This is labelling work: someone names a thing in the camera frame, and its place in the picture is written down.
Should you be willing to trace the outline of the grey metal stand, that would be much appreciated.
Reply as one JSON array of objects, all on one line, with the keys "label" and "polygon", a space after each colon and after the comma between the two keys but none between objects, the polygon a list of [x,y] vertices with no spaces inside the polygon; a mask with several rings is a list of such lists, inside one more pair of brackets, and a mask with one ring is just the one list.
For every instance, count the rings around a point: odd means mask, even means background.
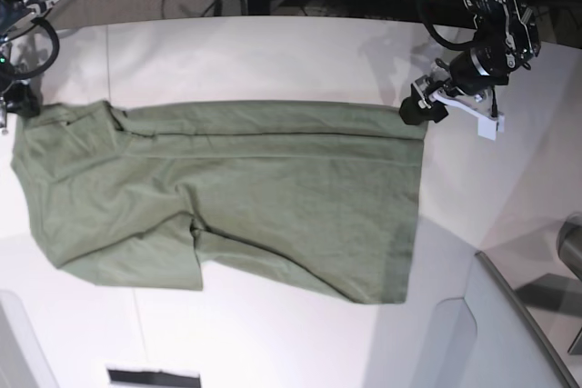
[{"label": "grey metal stand", "polygon": [[543,362],[556,376],[559,387],[579,387],[574,375],[559,356],[555,346],[531,315],[529,308],[551,313],[581,316],[581,215],[572,214],[562,223],[556,239],[556,251],[561,261],[575,276],[544,274],[536,280],[514,289],[485,252],[476,253],[476,260],[485,269],[497,289],[517,316]]}]

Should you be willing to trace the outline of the green t-shirt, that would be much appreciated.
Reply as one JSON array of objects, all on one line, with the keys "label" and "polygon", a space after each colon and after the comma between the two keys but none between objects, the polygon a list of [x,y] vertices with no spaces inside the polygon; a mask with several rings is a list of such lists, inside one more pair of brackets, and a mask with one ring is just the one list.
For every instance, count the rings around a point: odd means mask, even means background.
[{"label": "green t-shirt", "polygon": [[426,128],[386,106],[54,104],[12,167],[50,264],[199,291],[213,262],[352,303],[402,303]]}]

